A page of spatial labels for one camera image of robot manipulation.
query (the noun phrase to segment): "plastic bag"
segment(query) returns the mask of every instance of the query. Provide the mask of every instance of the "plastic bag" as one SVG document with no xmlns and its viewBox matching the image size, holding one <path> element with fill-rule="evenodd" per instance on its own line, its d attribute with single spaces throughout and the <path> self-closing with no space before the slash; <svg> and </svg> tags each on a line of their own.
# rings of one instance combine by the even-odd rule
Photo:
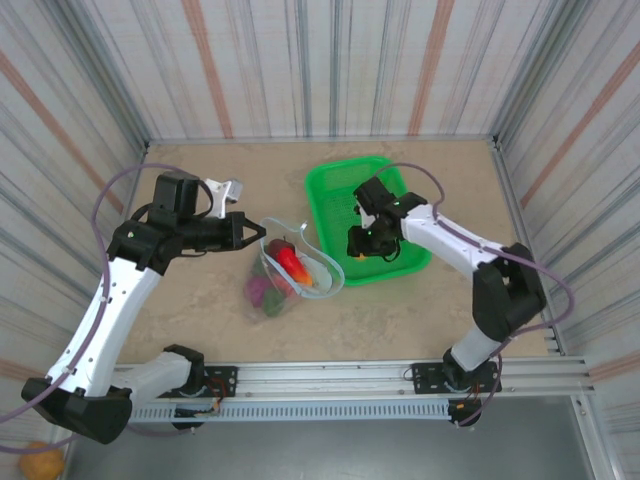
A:
<svg viewBox="0 0 640 480">
<path fill-rule="evenodd" d="M 292 228 L 267 217 L 260 225 L 267 229 L 267 235 L 260 239 L 260 250 L 244 286 L 251 318 L 278 317 L 302 299 L 328 298 L 340 291 L 344 272 L 335 260 L 306 241 L 306 222 Z M 302 275 L 298 281 L 293 278 L 296 274 Z"/>
</svg>

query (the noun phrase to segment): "striped wall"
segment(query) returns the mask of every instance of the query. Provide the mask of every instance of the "striped wall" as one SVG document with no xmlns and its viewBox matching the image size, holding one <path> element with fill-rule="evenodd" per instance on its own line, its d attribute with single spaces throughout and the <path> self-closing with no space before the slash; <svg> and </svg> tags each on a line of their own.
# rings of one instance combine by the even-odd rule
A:
<svg viewBox="0 0 640 480">
<path fill-rule="evenodd" d="M 556 0 L 67 0 L 161 140 L 486 134 Z"/>
<path fill-rule="evenodd" d="M 142 145 L 118 125 L 46 2 L 0 2 L 0 411 L 22 404 L 75 331 L 99 274 L 89 216 Z M 133 188 L 123 180 L 100 211 L 105 236 Z M 48 440 L 32 412 L 0 425 L 0 444 Z M 18 477 L 0 454 L 0 478 Z"/>
<path fill-rule="evenodd" d="M 640 2 L 583 6 L 502 141 L 534 251 L 576 292 L 565 347 L 588 359 L 622 471 L 640 478 Z"/>
</svg>

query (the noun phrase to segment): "work surface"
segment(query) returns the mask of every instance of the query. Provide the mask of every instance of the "work surface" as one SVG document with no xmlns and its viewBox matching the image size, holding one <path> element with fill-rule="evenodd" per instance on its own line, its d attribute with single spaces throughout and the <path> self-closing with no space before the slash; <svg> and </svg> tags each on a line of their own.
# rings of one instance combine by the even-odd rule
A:
<svg viewBox="0 0 640 480">
<path fill-rule="evenodd" d="M 317 245 L 304 190 L 307 173 L 323 163 L 364 155 L 428 168 L 446 190 L 443 214 L 478 235 L 513 243 L 483 141 L 155 146 L 146 162 L 217 181 L 238 178 L 244 191 L 232 210 L 256 222 L 266 216 L 291 224 L 309 220 L 309 238 Z M 151 201 L 158 173 L 143 171 L 136 207 Z M 409 190 L 430 201 L 437 198 L 425 175 L 402 174 Z M 470 282 L 435 257 L 419 273 L 345 287 L 333 298 L 303 301 L 281 317 L 256 323 L 245 316 L 242 288 L 257 251 L 256 244 L 241 252 L 174 260 L 140 312 L 119 362 L 146 362 L 173 343 L 201 351 L 209 362 L 438 358 L 473 324 Z M 546 355 L 538 333 L 523 336 L 505 355 Z"/>
</svg>

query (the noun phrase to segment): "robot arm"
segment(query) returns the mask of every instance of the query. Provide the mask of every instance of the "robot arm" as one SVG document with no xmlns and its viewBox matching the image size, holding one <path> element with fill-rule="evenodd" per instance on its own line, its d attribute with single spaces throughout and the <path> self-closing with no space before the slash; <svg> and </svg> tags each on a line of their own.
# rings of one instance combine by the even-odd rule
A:
<svg viewBox="0 0 640 480">
<path fill-rule="evenodd" d="M 473 247 L 451 230 L 483 247 L 527 260 L 531 253 L 519 243 L 504 247 L 484 240 L 442 214 L 436 220 L 425 199 L 414 193 L 396 198 L 377 177 L 354 194 L 361 226 L 349 230 L 350 256 L 388 258 L 406 240 L 430 250 L 472 282 L 475 324 L 443 358 L 447 381 L 454 389 L 464 390 L 502 342 L 542 311 L 546 298 L 535 270 Z"/>
<path fill-rule="evenodd" d="M 199 187 L 210 201 L 203 214 L 195 213 Z M 109 443 L 122 432 L 133 409 L 174 388 L 197 393 L 204 381 L 204 357 L 185 347 L 167 347 L 156 359 L 124 373 L 114 373 L 114 367 L 140 308 L 171 260 L 184 250 L 202 254 L 240 250 L 265 235 L 264 228 L 246 219 L 243 212 L 226 212 L 226 204 L 235 203 L 241 191 L 237 180 L 202 182 L 183 172 L 160 175 L 153 202 L 113 234 L 107 249 L 109 298 L 103 298 L 103 277 L 68 347 L 45 378 L 27 380 L 23 399 L 35 398 L 52 379 L 67 372 L 104 301 L 107 307 L 89 347 L 64 382 L 35 407 L 44 418 Z M 147 220 L 141 222 L 145 213 Z M 255 235 L 244 238 L 244 227 Z"/>
</svg>

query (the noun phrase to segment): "green tray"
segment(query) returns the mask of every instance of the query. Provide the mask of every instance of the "green tray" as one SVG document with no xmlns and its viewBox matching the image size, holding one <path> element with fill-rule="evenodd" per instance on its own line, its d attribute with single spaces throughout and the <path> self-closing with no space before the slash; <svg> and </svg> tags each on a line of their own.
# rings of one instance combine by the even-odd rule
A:
<svg viewBox="0 0 640 480">
<path fill-rule="evenodd" d="M 402 242 L 400 256 L 391 263 L 379 257 L 356 260 L 347 255 L 347 232 L 351 226 L 360 225 L 360 216 L 354 211 L 353 192 L 390 163 L 384 157 L 353 158 L 316 167 L 305 180 L 320 245 L 344 270 L 345 285 L 365 285 L 414 273 L 431 260 L 431 252 L 407 242 Z M 407 193 L 397 168 L 382 172 L 380 180 L 396 196 Z"/>
</svg>

